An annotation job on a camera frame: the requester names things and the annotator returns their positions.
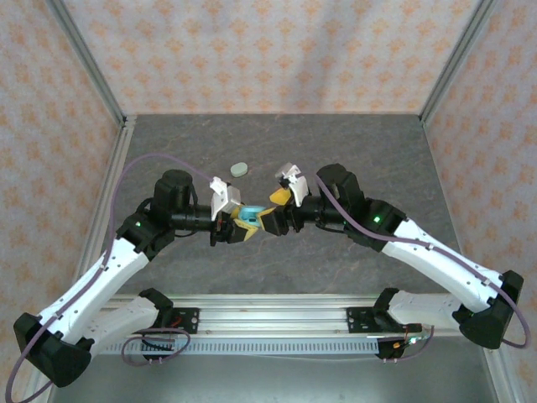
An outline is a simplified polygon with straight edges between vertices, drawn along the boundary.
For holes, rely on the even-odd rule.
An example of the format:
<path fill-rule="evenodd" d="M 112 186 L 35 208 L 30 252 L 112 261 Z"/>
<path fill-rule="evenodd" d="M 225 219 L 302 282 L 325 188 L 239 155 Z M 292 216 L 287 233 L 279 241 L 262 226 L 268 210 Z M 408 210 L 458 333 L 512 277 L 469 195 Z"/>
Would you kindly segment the light blue earbud charging case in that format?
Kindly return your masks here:
<path fill-rule="evenodd" d="M 260 227 L 260 221 L 258 219 L 258 214 L 263 212 L 265 210 L 265 207 L 261 206 L 250 206 L 250 205 L 241 205 L 240 207 L 243 208 L 242 210 L 242 218 L 239 219 L 243 222 L 248 223 L 249 225 L 253 225 L 256 227 Z"/>

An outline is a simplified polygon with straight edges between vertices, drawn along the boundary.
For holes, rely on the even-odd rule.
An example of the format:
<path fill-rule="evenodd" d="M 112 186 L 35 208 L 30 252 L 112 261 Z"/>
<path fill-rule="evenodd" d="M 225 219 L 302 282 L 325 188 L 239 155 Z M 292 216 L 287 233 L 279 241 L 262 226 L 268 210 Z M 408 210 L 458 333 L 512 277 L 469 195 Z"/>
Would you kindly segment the grey sheet metal panel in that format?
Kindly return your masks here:
<path fill-rule="evenodd" d="M 498 403 L 477 350 L 373 359 L 184 356 L 135 369 L 100 357 L 51 403 Z"/>

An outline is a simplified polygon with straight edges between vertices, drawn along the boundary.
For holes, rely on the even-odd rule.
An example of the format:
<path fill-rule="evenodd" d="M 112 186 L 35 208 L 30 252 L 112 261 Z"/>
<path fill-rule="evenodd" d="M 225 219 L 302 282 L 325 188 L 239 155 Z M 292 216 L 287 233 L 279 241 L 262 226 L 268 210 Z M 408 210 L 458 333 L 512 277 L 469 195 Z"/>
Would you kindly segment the aluminium table side rail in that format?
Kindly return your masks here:
<path fill-rule="evenodd" d="M 80 303 L 90 297 L 96 290 L 94 277 L 99 277 L 98 270 L 93 265 L 99 260 L 98 254 L 104 248 L 105 240 L 113 240 L 114 236 L 107 235 L 107 230 L 113 229 L 113 210 L 118 183 L 123 179 L 123 166 L 130 145 L 133 131 L 137 122 L 136 115 L 129 115 L 122 123 L 119 135 L 112 150 L 112 157 L 107 168 L 106 178 L 91 222 L 91 229 L 86 240 L 86 246 L 76 268 L 76 282 L 56 302 L 52 304 L 51 313 L 46 316 L 46 329 L 62 322 L 69 313 L 73 313 Z"/>
<path fill-rule="evenodd" d="M 519 403 L 506 349 L 483 348 L 482 351 L 498 403 Z"/>

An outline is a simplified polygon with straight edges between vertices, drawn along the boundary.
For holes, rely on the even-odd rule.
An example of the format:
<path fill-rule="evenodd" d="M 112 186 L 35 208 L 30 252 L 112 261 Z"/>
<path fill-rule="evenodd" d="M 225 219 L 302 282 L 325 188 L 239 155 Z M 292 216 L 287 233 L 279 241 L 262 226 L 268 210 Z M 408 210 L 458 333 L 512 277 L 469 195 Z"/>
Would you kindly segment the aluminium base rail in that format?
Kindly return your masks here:
<path fill-rule="evenodd" d="M 376 295 L 275 294 L 170 296 L 200 310 L 198 338 L 349 338 L 347 308 L 372 306 Z"/>

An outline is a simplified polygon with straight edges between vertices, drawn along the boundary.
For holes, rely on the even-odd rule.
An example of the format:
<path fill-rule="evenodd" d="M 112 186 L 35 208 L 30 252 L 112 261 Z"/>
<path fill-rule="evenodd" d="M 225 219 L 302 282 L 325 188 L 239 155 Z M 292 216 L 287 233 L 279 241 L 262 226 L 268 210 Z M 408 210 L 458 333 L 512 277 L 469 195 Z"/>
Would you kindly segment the aluminium frame post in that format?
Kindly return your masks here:
<path fill-rule="evenodd" d="M 78 60 L 84 67 L 93 86 L 96 88 L 105 107 L 111 114 L 113 120 L 123 127 L 127 121 L 127 116 L 119 106 L 111 87 L 108 85 L 105 76 L 96 62 L 87 42 L 85 41 L 76 21 L 67 8 L 64 0 L 44 0 L 49 10 L 54 15 L 59 26 L 64 31 L 71 48 L 75 51 Z"/>
<path fill-rule="evenodd" d="M 424 129 L 430 125 L 436 110 L 454 81 L 466 58 L 470 55 L 472 46 L 487 25 L 498 0 L 479 0 L 465 28 L 450 53 L 435 85 L 432 87 L 424 106 L 419 114 L 420 123 Z"/>

